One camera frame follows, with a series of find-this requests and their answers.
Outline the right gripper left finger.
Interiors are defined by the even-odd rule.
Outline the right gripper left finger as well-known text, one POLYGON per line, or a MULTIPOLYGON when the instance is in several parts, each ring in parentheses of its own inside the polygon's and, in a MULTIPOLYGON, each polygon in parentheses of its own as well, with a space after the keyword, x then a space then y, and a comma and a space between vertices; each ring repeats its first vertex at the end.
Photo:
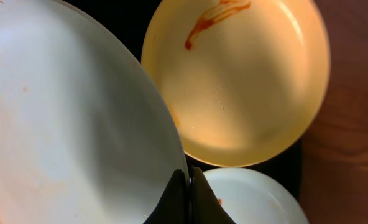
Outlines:
POLYGON ((189 199, 185 175, 173 172, 163 194, 144 224, 186 224, 189 220, 189 199))

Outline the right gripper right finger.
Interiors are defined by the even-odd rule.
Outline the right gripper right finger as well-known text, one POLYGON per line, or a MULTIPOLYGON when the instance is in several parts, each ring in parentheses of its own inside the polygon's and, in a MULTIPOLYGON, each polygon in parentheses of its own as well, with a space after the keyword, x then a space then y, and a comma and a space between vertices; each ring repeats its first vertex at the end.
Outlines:
POLYGON ((202 170, 192 167, 191 201, 194 224, 234 224, 224 211, 202 170))

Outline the yellow plate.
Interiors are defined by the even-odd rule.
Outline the yellow plate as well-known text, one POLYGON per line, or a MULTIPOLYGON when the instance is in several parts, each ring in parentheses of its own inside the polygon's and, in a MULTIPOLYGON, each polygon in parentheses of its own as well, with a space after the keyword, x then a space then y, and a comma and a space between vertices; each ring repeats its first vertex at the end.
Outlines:
POLYGON ((288 149, 324 100, 330 52, 312 0, 163 0, 141 63, 186 155, 244 167, 288 149))

